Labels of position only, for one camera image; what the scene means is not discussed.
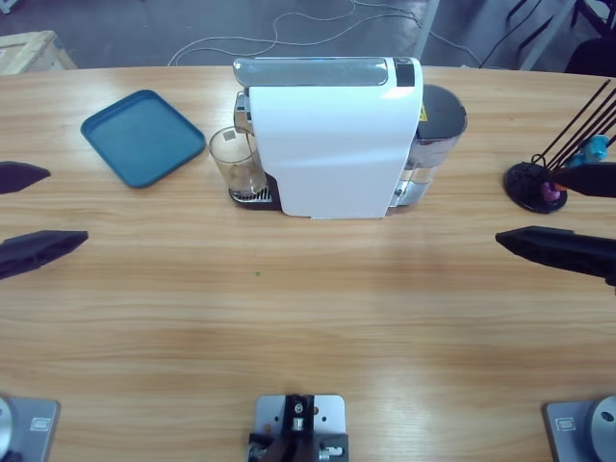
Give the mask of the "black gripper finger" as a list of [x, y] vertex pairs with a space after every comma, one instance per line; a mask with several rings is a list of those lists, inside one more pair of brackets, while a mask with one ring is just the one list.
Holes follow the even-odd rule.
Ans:
[[17, 193], [51, 176], [44, 168], [16, 161], [2, 161], [0, 193]]
[[1, 243], [1, 278], [37, 270], [69, 254], [89, 238], [87, 231], [42, 230]]
[[596, 197], [614, 197], [616, 194], [615, 164], [589, 163], [567, 167], [552, 176], [555, 184], [568, 190]]
[[528, 226], [499, 232], [497, 243], [530, 262], [599, 277], [615, 287], [615, 240], [572, 230]]

